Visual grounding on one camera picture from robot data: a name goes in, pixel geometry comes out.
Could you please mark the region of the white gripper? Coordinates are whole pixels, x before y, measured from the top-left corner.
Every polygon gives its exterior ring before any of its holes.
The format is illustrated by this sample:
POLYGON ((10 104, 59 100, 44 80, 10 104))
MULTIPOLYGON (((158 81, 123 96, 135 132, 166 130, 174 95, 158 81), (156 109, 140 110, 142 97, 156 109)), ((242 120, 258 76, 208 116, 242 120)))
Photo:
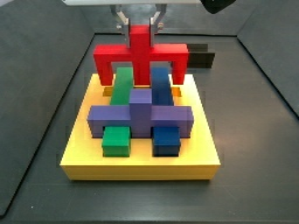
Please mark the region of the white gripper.
POLYGON ((68 6, 111 5, 111 13, 116 19, 116 29, 126 36, 126 45, 130 46, 130 19, 122 11, 120 4, 156 4, 156 12, 150 18, 151 44, 155 43, 155 34, 164 28, 162 22, 167 4, 200 4, 200 0, 62 0, 68 6))

